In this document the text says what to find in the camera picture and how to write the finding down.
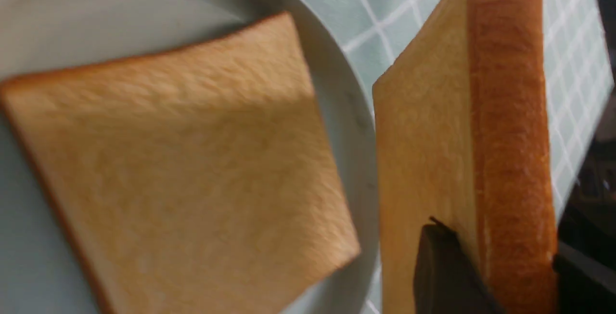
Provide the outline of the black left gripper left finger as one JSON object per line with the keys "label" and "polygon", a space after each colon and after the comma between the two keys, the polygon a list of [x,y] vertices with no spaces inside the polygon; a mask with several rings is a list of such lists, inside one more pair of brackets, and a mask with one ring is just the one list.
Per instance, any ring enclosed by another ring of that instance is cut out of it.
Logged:
{"label": "black left gripper left finger", "polygon": [[418,314],[499,314],[455,231],[430,217],[422,227],[413,279]]}

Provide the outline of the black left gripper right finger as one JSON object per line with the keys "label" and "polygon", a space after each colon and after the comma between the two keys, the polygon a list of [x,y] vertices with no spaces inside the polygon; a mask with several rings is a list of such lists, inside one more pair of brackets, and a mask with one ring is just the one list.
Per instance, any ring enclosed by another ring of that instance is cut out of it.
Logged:
{"label": "black left gripper right finger", "polygon": [[561,314],[614,314],[615,271],[564,242],[553,260]]}

